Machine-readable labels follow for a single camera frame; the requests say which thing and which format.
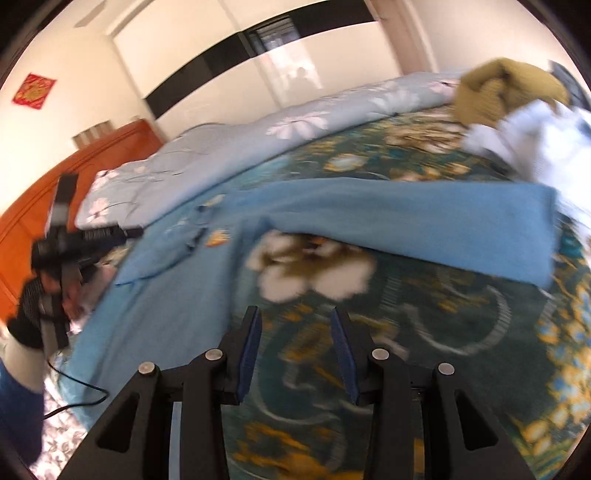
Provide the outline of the person's left forearm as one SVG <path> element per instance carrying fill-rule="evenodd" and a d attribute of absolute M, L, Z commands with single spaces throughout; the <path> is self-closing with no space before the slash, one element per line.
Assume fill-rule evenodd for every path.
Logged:
<path fill-rule="evenodd" d="M 46 357 L 39 329 L 12 318 L 1 357 L 1 442 L 26 466 L 42 452 Z"/>

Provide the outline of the person's left hand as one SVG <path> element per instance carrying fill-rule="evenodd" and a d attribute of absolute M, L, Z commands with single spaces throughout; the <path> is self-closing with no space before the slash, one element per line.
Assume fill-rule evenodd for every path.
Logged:
<path fill-rule="evenodd" d="M 8 331 L 25 347 L 42 350 L 41 321 L 55 322 L 67 317 L 69 321 L 76 322 L 89 315 L 116 273 L 117 268 L 109 264 L 86 266 L 78 274 L 77 282 L 69 287 L 66 297 L 63 297 L 60 281 L 51 272 L 38 271 L 34 278 L 24 284 L 17 314 L 7 321 Z M 53 296 L 63 301 L 63 315 L 42 313 L 42 300 Z"/>

